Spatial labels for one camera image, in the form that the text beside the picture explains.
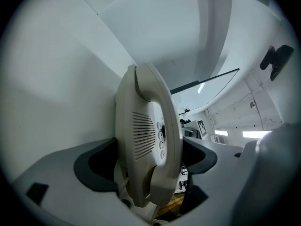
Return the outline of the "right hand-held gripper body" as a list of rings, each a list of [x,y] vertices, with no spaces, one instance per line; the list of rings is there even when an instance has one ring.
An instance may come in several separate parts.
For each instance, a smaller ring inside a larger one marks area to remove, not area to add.
[[[187,127],[198,131],[198,138],[205,139],[208,136],[207,130],[202,120],[194,120],[187,124]]]

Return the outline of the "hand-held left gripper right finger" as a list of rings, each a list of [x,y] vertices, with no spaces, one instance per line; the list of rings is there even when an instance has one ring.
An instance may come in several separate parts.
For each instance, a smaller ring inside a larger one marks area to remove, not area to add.
[[[234,188],[236,146],[183,138],[182,162],[188,186],[181,206],[182,226],[231,226],[238,196]]]

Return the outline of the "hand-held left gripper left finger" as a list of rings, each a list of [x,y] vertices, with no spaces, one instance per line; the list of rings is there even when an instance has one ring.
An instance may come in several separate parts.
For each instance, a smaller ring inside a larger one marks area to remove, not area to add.
[[[109,138],[50,153],[21,174],[13,188],[44,226],[148,226],[152,206],[126,192],[119,142]]]

